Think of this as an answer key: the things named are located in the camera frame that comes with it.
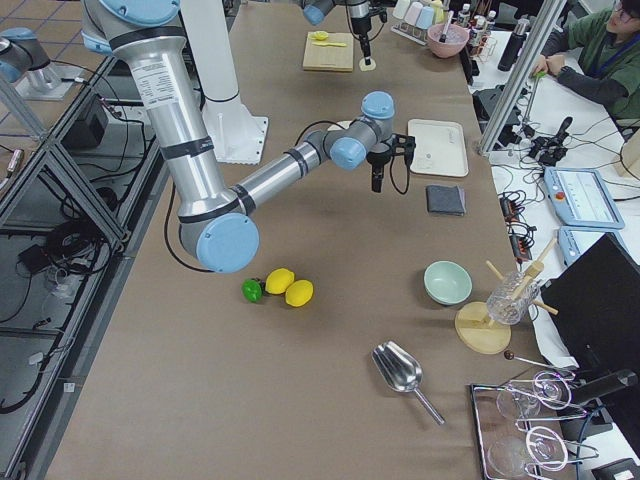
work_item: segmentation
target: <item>bottle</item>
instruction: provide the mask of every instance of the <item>bottle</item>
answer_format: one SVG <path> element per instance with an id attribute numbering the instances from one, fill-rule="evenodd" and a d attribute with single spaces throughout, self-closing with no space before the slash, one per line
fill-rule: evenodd
<path id="1" fill-rule="evenodd" d="M 422 11 L 420 12 L 420 16 L 418 17 L 416 27 L 421 28 L 422 30 L 426 30 L 431 25 L 433 25 L 434 15 L 435 15 L 434 9 L 431 8 L 429 5 L 422 7 Z"/>
<path id="2" fill-rule="evenodd" d="M 496 26 L 496 12 L 495 10 L 489 10 L 487 14 L 487 34 L 491 34 L 491 30 Z"/>
<path id="3" fill-rule="evenodd" d="M 432 0 L 431 5 L 433 5 L 434 18 L 433 23 L 444 23 L 445 15 L 444 15 L 444 5 L 442 5 L 442 0 Z"/>
<path id="4" fill-rule="evenodd" d="M 411 5 L 411 0 L 398 0 L 391 15 L 398 20 L 402 20 L 407 14 L 407 10 L 409 10 L 409 5 Z"/>
<path id="5" fill-rule="evenodd" d="M 471 34 L 469 35 L 469 45 L 472 48 L 480 45 L 482 41 L 482 35 L 484 34 L 484 17 L 478 17 L 476 24 L 471 28 Z"/>
<path id="6" fill-rule="evenodd" d="M 418 17 L 420 17 L 420 13 L 422 13 L 422 4 L 420 2 L 413 2 L 409 5 L 407 14 L 404 16 L 404 21 L 412 27 L 415 27 L 418 22 Z"/>
<path id="7" fill-rule="evenodd" d="M 462 10 L 458 12 L 458 25 L 461 27 L 467 28 L 469 26 L 469 18 L 471 17 L 471 5 L 469 3 L 465 3 L 462 5 Z"/>
<path id="8" fill-rule="evenodd" d="M 500 57 L 500 62 L 498 62 L 498 70 L 502 72 L 508 72 L 511 70 L 511 67 L 518 58 L 522 44 L 527 38 L 528 27 L 529 20 L 526 18 L 518 20 L 518 24 L 516 25 L 516 28 L 513 29 L 513 32 L 509 37 L 509 42 L 507 42 L 507 46 L 505 47 L 504 52 L 502 52 L 502 57 Z"/>

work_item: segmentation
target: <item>pink bowl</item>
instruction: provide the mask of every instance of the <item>pink bowl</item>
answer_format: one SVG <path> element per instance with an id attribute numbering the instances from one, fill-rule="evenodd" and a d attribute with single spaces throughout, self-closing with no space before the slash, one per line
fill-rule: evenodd
<path id="1" fill-rule="evenodd" d="M 427 45 L 436 57 L 453 57 L 458 54 L 469 41 L 469 30 L 460 25 L 449 25 L 447 41 L 441 43 L 439 39 L 443 28 L 444 23 L 437 23 L 429 27 L 427 30 Z"/>

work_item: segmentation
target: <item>green sweater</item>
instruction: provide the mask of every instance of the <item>green sweater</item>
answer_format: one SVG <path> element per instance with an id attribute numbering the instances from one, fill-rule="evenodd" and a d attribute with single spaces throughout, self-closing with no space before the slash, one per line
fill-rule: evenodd
<path id="1" fill-rule="evenodd" d="M 583 47 L 578 64 L 586 75 L 594 76 L 622 45 L 614 46 L 607 40 L 606 25 L 611 10 L 587 15 L 568 27 L 569 48 Z M 604 42 L 598 57 L 600 45 Z M 628 96 L 618 99 L 608 107 L 615 118 L 640 118 L 640 42 L 622 53 L 602 73 L 603 79 L 613 79 L 620 83 Z"/>

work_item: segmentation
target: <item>lemon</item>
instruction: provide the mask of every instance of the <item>lemon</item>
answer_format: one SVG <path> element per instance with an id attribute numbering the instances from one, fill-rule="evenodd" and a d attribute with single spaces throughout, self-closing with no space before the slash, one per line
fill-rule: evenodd
<path id="1" fill-rule="evenodd" d="M 269 274 L 265 285 L 265 290 L 271 295 L 284 293 L 289 285 L 293 283 L 296 276 L 291 270 L 278 268 Z"/>
<path id="2" fill-rule="evenodd" d="M 284 299 L 292 307 L 301 307 L 313 297 L 313 283 L 309 280 L 298 280 L 287 288 Z"/>

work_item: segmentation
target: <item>brown table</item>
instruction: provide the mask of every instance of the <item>brown table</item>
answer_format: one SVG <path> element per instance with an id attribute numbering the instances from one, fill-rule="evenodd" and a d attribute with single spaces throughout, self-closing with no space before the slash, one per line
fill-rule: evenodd
<path id="1" fill-rule="evenodd" d="M 347 31 L 341 9 L 322 28 Z M 395 98 L 396 131 L 411 118 L 449 120 L 469 146 L 479 138 L 456 58 L 438 60 L 385 27 L 372 44 L 375 71 L 303 72 L 309 30 L 297 7 L 255 3 L 233 27 L 243 101 L 270 118 L 266 159 L 312 121 L 352 119 L 378 89 Z M 473 278 L 470 300 L 484 300 L 496 286 L 484 261 L 515 266 L 489 165 L 467 153 L 467 177 L 414 175 L 406 196 L 388 173 L 383 193 L 372 193 L 368 166 L 320 167 L 258 209 L 260 251 L 225 276 L 169 257 L 165 195 L 47 478 L 479 478 L 468 384 L 500 383 L 523 365 L 467 349 L 456 308 L 422 286 L 427 265 L 453 260 Z M 251 170 L 224 167 L 228 183 Z M 464 186 L 467 215 L 428 215 L 428 183 Z M 243 299 L 243 279 L 278 267 L 314 282 L 308 305 Z M 389 339 L 421 362 L 445 426 L 378 374 L 370 352 Z M 536 356 L 529 326 L 514 329 L 511 348 Z"/>

